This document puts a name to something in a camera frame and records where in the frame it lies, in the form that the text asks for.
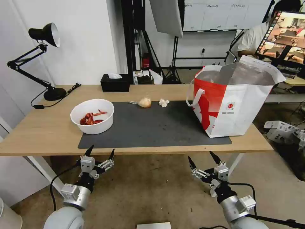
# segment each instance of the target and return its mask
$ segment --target shopping bag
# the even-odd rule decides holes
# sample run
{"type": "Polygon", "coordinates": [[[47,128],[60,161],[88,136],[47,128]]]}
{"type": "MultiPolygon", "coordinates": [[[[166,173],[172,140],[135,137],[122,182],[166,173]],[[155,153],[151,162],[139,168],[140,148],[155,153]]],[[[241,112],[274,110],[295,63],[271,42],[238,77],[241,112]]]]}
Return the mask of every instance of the shopping bag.
{"type": "Polygon", "coordinates": [[[242,56],[238,63],[204,66],[191,81],[192,107],[207,135],[244,135],[262,107],[272,87],[285,81],[269,63],[242,56]]]}

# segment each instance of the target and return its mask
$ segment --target black tissue box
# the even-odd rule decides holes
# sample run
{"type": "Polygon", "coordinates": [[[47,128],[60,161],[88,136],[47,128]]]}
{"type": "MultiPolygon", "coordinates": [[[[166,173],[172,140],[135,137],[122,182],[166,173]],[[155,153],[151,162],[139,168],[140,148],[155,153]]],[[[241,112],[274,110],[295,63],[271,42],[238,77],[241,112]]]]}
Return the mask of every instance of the black tissue box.
{"type": "Polygon", "coordinates": [[[128,74],[120,74],[121,79],[110,79],[108,74],[104,74],[101,79],[103,92],[128,92],[130,83],[128,74]]]}

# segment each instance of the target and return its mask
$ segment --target lamp base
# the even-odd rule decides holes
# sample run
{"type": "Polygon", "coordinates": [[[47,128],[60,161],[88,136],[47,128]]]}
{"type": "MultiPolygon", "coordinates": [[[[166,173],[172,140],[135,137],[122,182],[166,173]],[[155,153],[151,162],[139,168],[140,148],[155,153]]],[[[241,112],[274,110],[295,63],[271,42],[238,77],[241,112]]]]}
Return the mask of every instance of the lamp base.
{"type": "Polygon", "coordinates": [[[63,88],[49,88],[44,93],[44,99],[47,101],[55,101],[64,98],[66,94],[67,92],[63,88]]]}

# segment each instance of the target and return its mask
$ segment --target onion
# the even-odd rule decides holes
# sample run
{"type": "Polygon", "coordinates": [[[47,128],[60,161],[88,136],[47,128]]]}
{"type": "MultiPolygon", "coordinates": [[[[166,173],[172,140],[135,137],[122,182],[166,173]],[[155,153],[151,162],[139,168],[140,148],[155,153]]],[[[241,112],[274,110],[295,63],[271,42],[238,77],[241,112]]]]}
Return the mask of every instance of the onion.
{"type": "Polygon", "coordinates": [[[152,101],[150,98],[144,97],[138,102],[138,105],[143,108],[149,108],[152,105],[152,101]]]}

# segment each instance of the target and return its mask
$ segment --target white shirt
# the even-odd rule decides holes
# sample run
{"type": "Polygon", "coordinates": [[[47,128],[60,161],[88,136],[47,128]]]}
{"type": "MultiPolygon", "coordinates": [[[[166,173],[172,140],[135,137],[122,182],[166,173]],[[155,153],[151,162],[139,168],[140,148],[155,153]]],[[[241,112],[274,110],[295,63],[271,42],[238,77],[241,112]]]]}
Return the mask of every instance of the white shirt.
{"type": "Polygon", "coordinates": [[[234,52],[248,50],[255,52],[258,46],[261,44],[267,30],[269,28],[269,22],[262,23],[251,29],[249,29],[243,37],[233,47],[234,52]]]}

